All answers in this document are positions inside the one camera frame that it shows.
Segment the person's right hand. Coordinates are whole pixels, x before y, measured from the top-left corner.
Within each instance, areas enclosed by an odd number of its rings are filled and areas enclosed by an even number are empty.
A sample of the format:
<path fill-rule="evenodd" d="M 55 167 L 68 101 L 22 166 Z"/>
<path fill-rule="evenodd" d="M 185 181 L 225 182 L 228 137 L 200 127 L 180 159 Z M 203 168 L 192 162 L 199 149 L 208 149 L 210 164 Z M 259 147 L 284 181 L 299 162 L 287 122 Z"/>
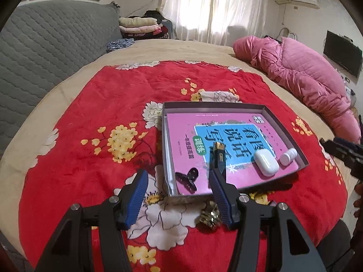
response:
<path fill-rule="evenodd" d="M 358 196 L 358 198 L 354 201 L 353 206 L 356 208 L 354 212 L 354 217 L 359 218 L 361 213 L 361 207 L 362 207 L 362 194 L 363 194 L 363 183 L 359 183 L 354 188 L 355 194 Z"/>

